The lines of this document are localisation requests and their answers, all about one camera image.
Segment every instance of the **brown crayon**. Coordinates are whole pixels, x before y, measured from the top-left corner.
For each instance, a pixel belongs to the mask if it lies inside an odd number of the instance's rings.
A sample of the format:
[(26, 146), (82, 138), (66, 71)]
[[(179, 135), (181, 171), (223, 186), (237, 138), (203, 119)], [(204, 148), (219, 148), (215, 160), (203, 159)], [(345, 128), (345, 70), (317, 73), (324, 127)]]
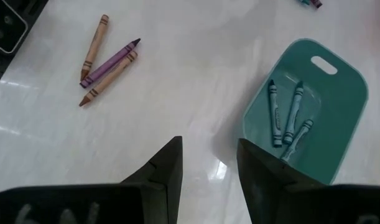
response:
[(85, 62), (83, 62), (81, 76), (80, 76), (81, 81), (89, 74), (91, 70), (91, 66), (93, 65), (93, 62), (95, 61), (95, 58), (98, 53), (98, 49), (101, 45), (101, 42), (103, 41), (104, 34), (107, 31), (108, 20), (109, 20), (109, 17), (107, 15), (101, 16), (100, 23), (98, 24), (95, 36), (93, 37), (93, 40), (91, 41), (91, 45), (90, 45), (88, 54), (86, 55)]
[(91, 89), (88, 94), (83, 97), (79, 106), (83, 106), (94, 98), (96, 98), (101, 92), (103, 92), (109, 84), (111, 84), (122, 72), (123, 70), (132, 63), (137, 58), (137, 53), (132, 50), (126, 57), (124, 57), (111, 71), (105, 76), (105, 78), (97, 84), (93, 89)]

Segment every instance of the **white tabletop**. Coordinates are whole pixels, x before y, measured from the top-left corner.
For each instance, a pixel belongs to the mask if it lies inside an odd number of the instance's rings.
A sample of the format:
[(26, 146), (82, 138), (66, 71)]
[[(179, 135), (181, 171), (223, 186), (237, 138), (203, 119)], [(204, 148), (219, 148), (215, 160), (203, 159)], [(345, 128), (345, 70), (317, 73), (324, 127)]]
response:
[[(0, 190), (119, 182), (181, 135), (178, 223), (250, 223), (235, 129), (303, 37), (369, 86), (335, 183), (380, 184), (380, 1), (322, 2), (314, 11), (295, 0), (49, 1), (0, 81)], [(109, 28), (94, 67), (141, 37), (139, 58), (80, 108), (81, 65), (102, 14)]]

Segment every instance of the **teal bin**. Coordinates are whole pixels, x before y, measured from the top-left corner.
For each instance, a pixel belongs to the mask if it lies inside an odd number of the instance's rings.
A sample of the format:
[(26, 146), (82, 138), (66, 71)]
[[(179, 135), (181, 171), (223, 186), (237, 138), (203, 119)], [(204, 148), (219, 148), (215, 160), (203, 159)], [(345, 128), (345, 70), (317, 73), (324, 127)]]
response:
[[(328, 62), (336, 73), (327, 74), (326, 67), (313, 63), (316, 57)], [(304, 94), (295, 133), (306, 119), (313, 119), (314, 125), (298, 145), (289, 165), (323, 184), (330, 184), (368, 99), (366, 82), (351, 65), (316, 41), (301, 39), (291, 44), (264, 81), (242, 120), (244, 138), (277, 158), (288, 146), (274, 148), (272, 145), (268, 94), (271, 79), (277, 86), (282, 135), (295, 86), (303, 81)]]

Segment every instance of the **black object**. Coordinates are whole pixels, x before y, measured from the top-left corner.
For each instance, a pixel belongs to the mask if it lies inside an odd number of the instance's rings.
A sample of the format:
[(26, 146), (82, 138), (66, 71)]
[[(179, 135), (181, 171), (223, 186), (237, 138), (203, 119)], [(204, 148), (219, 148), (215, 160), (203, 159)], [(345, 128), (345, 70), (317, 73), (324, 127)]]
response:
[[(25, 220), (23, 224), (58, 223), (67, 209), (77, 223), (96, 216), (95, 223), (174, 224), (182, 175), (182, 137), (177, 136), (120, 184), (23, 187), (1, 192), (0, 224), (20, 219)], [(96, 215), (90, 212), (94, 204), (99, 206)]]
[(245, 139), (237, 161), (253, 224), (380, 223), (380, 187), (323, 185)]
[(0, 0), (0, 78), (48, 0)]

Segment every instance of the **teal crayon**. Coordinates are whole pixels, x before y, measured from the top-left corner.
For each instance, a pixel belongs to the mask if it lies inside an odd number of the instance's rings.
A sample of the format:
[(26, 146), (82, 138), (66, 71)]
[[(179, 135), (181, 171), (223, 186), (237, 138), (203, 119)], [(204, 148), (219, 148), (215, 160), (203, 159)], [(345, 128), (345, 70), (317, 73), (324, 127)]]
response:
[(299, 112), (300, 102), (302, 101), (303, 91), (303, 82), (300, 82), (296, 86), (294, 99), (292, 100), (292, 106), (290, 107), (287, 128), (283, 140), (284, 144), (290, 144), (294, 140), (296, 118), (297, 113)]
[(277, 87), (273, 80), (269, 82), (270, 117), (272, 130), (272, 143), (274, 147), (282, 147), (281, 125), (277, 103)]
[(305, 4), (305, 5), (310, 5), (310, 0), (298, 0), (298, 2)]
[(288, 147), (288, 149), (284, 152), (284, 154), (281, 156), (281, 159), (283, 161), (286, 161), (288, 162), (289, 159), (290, 159), (290, 156), (296, 152), (297, 150), (297, 145), (299, 144), (299, 142), (304, 138), (304, 136), (310, 131), (310, 129), (312, 128), (313, 126), (313, 121), (311, 119), (308, 119), (306, 120), (299, 133), (296, 135), (294, 141), (292, 142), (292, 144)]

